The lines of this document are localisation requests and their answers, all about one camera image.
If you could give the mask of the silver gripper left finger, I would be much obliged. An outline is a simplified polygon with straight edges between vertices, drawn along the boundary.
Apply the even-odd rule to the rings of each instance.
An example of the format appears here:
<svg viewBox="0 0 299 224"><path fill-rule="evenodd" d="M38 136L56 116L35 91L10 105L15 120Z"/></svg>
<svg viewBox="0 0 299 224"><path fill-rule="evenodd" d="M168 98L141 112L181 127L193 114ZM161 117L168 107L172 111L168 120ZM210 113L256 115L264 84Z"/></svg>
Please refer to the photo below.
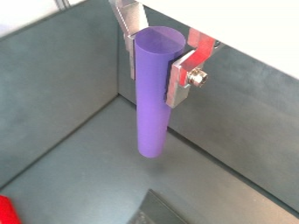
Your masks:
<svg viewBox="0 0 299 224"><path fill-rule="evenodd" d="M134 37L148 27L145 9L136 0L108 0L116 21L124 33L125 49L129 54L130 79L136 78Z"/></svg>

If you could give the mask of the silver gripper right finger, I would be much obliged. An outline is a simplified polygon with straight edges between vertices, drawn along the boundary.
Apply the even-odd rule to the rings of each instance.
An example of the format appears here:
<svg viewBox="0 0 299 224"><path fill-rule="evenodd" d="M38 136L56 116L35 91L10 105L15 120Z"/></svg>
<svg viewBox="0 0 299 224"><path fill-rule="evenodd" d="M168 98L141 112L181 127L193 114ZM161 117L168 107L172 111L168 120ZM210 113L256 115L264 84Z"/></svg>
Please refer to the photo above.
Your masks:
<svg viewBox="0 0 299 224"><path fill-rule="evenodd" d="M170 65L165 104L173 109L188 97L190 85L200 87L208 78L201 71L202 63L213 50L214 39L189 29L186 44L192 47Z"/></svg>

